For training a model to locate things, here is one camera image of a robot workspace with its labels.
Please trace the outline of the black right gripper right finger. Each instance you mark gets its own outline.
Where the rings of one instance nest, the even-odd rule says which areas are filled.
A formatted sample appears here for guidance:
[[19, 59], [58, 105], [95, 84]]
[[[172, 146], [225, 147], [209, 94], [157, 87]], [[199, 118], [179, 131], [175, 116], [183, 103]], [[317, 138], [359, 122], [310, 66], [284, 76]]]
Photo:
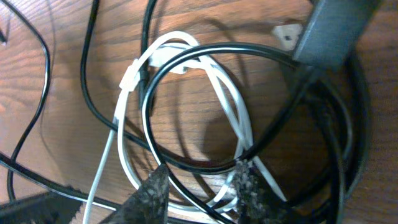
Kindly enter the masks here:
[[303, 224], [305, 218], [283, 202], [247, 161], [238, 161], [233, 184], [238, 196], [239, 223]]

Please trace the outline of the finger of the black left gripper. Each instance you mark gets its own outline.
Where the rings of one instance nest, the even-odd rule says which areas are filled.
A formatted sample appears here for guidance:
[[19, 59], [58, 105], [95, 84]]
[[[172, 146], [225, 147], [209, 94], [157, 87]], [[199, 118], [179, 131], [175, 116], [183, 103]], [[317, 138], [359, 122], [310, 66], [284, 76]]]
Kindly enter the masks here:
[[1, 224], [70, 223], [80, 207], [79, 200], [45, 192], [1, 204]]

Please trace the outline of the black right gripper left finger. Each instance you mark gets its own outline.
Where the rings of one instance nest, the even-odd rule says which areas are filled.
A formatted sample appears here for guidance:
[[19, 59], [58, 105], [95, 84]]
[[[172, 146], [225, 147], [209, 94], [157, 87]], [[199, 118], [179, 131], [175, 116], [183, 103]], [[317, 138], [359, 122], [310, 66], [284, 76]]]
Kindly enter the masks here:
[[100, 223], [167, 223], [169, 188], [169, 169], [162, 164], [118, 210]]

